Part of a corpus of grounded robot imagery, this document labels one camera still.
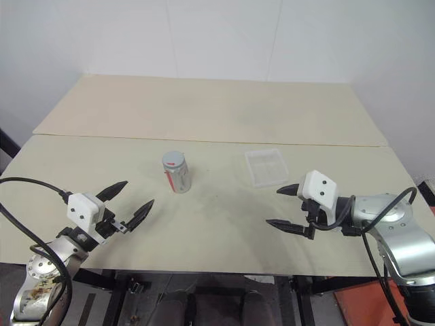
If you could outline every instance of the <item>white wall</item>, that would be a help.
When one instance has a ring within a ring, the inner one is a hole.
[[[80,71],[349,82],[416,181],[435,178],[431,0],[3,0],[1,11],[0,126],[21,144]]]

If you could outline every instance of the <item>beige table top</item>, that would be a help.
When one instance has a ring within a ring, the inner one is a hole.
[[[36,134],[384,146],[345,84],[85,75]]]
[[[132,233],[116,234],[96,248],[87,268],[240,272],[258,274],[373,275],[361,238],[317,232],[314,241],[285,234],[264,220],[289,218],[304,223],[300,200],[275,193],[279,186],[250,185],[243,154],[277,148],[290,182],[317,169],[334,179],[343,196],[400,193],[413,184],[388,147],[256,145],[99,137],[36,135],[8,166],[4,177],[32,177],[72,192],[97,193],[128,180],[108,207],[129,219],[155,198],[150,216]],[[185,153],[192,189],[174,194],[162,171],[166,151]],[[44,240],[72,223],[66,206],[50,190],[26,183],[4,183],[0,201]],[[434,217],[418,195],[414,214],[435,236]],[[0,219],[0,261],[22,263],[31,241]]]

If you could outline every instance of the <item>floor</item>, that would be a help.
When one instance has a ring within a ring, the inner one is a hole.
[[[195,289],[203,287],[259,291],[272,308],[276,326],[283,325],[278,291],[274,284],[259,283],[245,278],[243,275],[227,274],[135,273],[134,277],[140,281],[151,282],[151,287],[141,294],[127,293],[118,323],[119,326],[146,326],[161,293],[169,293],[178,289],[193,292]],[[0,263],[0,325],[7,325],[6,321],[9,320],[15,294],[23,280],[24,269],[22,266]],[[80,326],[101,325],[110,300],[110,293],[77,282],[73,283],[73,289],[73,301],[63,325],[79,325],[80,317],[90,293],[95,293],[92,308],[87,322]],[[335,297],[331,293],[323,296],[313,296],[311,302],[316,325],[345,325]],[[196,295],[196,324],[198,326],[238,326],[240,325],[239,303],[240,297],[238,296]],[[294,316],[296,316],[294,324],[299,326],[298,307],[294,294],[292,296],[292,305]]]

